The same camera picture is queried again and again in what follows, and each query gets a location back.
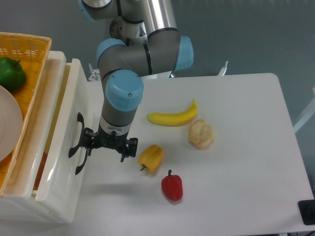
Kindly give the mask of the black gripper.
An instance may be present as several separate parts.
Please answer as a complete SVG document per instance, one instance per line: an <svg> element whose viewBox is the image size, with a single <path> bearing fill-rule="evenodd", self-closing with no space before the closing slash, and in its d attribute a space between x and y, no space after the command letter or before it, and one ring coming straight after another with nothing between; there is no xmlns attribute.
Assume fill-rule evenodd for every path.
<svg viewBox="0 0 315 236"><path fill-rule="evenodd" d="M90 128L84 129L84 144L86 156L90 156L95 148L121 148L121 162L126 158L135 157L138 147L138 138L130 138L127 140L128 133L118 135L118 133L106 133L102 129L98 132L93 132Z"/></svg>

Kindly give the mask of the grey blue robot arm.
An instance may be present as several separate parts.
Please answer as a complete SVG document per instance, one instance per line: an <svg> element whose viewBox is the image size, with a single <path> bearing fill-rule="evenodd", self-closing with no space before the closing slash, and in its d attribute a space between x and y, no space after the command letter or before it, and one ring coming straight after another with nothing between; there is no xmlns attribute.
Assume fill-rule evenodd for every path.
<svg viewBox="0 0 315 236"><path fill-rule="evenodd" d="M96 148L114 149L122 158L136 155L138 139L128 132L143 96L143 76L190 67L193 46L178 33L169 0L81 0L79 6L92 21L120 17L128 26L143 26L144 36L133 43L129 37L111 36L96 51L104 94L98 130L83 127L73 156L84 148L86 156Z"/></svg>

